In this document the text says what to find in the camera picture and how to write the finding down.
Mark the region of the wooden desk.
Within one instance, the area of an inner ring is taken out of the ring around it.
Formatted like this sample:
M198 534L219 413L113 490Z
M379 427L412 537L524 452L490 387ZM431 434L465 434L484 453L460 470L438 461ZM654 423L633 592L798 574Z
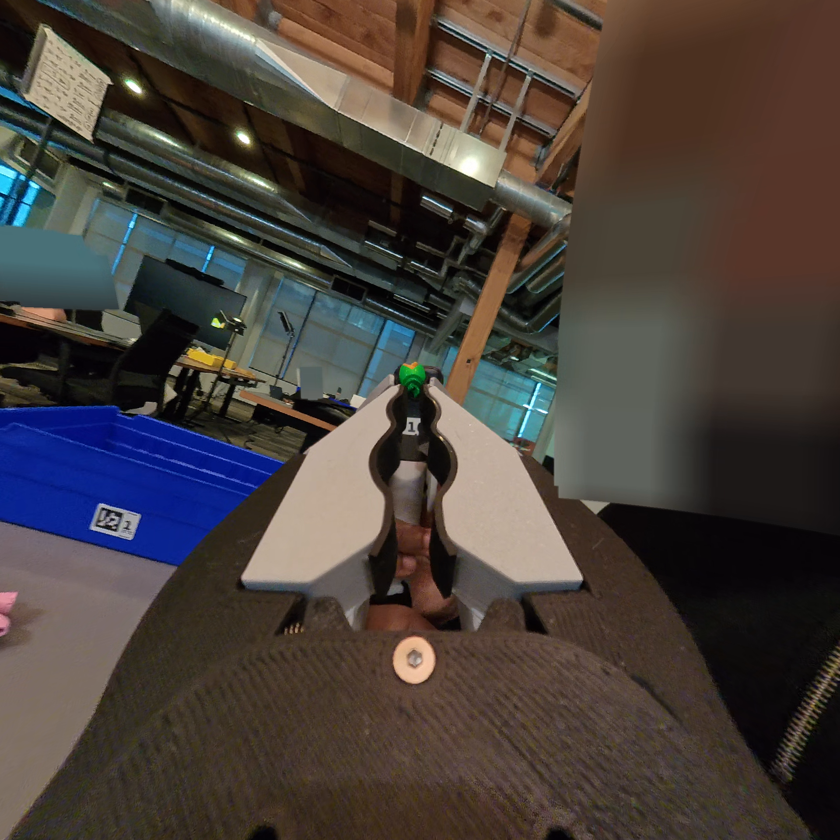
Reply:
M328 423L318 417L302 413L291 405L275 400L265 394L252 392L250 390L241 390L237 395L237 399L242 402L247 402L255 406L265 408L267 411L278 414L286 419L294 421L298 426L303 428L315 427L327 433L336 428L336 424Z
M218 412L219 417L226 417L228 408L233 401L235 387L243 385L254 385L265 382L264 379L258 377L251 371L241 369L237 366L233 368L226 368L205 364L204 362L193 360L187 356L181 357L175 366L180 368L180 372L176 377L176 383L180 383L181 389L176 392L177 397L174 400L173 408L166 408L164 410L164 417L175 424L182 424L186 421L187 409L193 399L193 394L198 386L200 375L214 375L217 377L216 384L219 382L227 385L227 392L224 395L222 406Z
M2 312L1 322L21 329L39 331L57 336L59 339L81 343L91 347L128 349L137 339L124 339L105 332L90 330L68 322L57 322L19 312Z

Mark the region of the hanging white paper sign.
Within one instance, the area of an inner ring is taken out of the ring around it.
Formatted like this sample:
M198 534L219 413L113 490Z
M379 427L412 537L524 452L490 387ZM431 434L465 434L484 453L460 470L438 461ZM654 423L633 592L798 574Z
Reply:
M19 93L51 118L92 142L110 76L49 26L38 27Z

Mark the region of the person's right hand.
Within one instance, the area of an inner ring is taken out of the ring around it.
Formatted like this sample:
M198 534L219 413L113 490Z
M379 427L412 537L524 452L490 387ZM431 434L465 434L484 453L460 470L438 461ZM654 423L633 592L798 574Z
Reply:
M429 558L431 528L398 519L395 525L397 537L395 577L407 583L413 606L422 613L436 613L448 609L452 598L443 597L432 575Z

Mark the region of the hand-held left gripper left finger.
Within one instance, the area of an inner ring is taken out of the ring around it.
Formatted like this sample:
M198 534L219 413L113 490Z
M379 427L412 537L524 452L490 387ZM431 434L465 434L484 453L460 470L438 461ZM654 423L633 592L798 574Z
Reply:
M396 572L390 488L401 462L403 389L384 380L351 417L302 457L242 573L251 591L336 599L364 623Z

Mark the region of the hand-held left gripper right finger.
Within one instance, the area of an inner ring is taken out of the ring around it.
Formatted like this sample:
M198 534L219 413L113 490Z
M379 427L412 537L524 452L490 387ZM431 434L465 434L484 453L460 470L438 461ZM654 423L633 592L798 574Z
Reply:
M427 384L427 469L435 479L430 557L463 629L497 600L576 592L583 574L527 470L527 459Z

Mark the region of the black tripod stand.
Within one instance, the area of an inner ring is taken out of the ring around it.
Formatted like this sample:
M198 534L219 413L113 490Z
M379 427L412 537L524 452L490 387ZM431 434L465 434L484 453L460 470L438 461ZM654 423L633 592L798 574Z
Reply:
M287 313L285 311L278 310L277 315L280 318L280 325L286 334L287 344L286 348L284 349L284 353L281 357L280 364L277 368L274 387L279 387L279 380L287 368L287 359L289 357L290 351L295 346L295 342L297 340L297 332L294 326L292 325L291 321L289 320Z

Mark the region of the blue plastic bin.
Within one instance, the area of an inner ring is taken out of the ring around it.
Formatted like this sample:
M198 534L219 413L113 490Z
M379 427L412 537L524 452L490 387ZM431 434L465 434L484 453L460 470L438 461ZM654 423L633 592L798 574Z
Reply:
M177 566L282 463L113 406L1 411L1 519Z

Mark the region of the person's black jacket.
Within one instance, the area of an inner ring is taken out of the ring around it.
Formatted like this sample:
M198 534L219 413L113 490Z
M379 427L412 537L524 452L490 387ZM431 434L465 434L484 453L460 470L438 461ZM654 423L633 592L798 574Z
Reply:
M839 538L610 504L677 607L752 752L816 838L839 838Z

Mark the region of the person's left hand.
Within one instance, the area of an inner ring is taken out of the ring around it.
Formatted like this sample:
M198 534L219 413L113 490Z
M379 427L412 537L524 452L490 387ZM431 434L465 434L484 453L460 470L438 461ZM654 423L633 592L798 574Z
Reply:
M431 632L435 629L460 627L458 609L444 606L435 610L421 610L403 604L370 605L364 629L376 632Z

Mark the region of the silver air duct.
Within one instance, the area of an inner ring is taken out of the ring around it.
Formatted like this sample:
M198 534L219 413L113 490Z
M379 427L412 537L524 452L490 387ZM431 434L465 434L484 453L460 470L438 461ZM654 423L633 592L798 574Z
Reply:
M503 151L292 49L212 2L142 2L146 50L457 203L550 227L571 205L503 169Z

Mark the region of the wooden support post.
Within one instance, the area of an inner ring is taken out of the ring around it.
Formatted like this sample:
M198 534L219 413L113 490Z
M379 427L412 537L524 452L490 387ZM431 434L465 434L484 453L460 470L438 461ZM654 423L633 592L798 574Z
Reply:
M493 259L473 314L458 347L447 379L449 396L463 405L481 355L496 321L500 305L507 295L508 283L520 259L531 223L519 215L511 215Z

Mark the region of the lamp on stand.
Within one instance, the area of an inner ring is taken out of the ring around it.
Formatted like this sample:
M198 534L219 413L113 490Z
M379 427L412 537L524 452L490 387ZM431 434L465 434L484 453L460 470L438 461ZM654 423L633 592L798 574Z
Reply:
M209 392L206 394L206 399L203 404L203 409L205 411L209 410L217 384L219 383L219 379L223 375L233 376L234 382L249 382L253 379L253 377L248 372L243 373L238 368L236 363L234 363L234 367L232 369L226 367L230 351L235 341L235 337L245 334L245 322L240 317L226 314L224 311L218 311L213 317L212 325L227 333L230 333L230 336L227 339L223 360L219 364L218 371L213 379L213 383L211 384Z

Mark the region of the black monitor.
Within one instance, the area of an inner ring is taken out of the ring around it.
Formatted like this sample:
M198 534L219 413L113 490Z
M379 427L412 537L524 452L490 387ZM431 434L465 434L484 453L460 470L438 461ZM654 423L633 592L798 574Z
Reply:
M237 318L246 304L246 297L210 281L207 276L194 276L150 256L140 262L123 309L137 316L145 330L151 322L148 310L168 310L198 327L195 340L226 350L232 333L214 325L219 312Z

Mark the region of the black office chair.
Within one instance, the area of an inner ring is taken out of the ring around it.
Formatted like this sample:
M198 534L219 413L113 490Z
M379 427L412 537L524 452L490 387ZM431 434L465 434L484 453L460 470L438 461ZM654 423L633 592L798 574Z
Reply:
M124 412L146 403L161 409L170 370L197 331L196 324L162 310L112 367L105 404Z

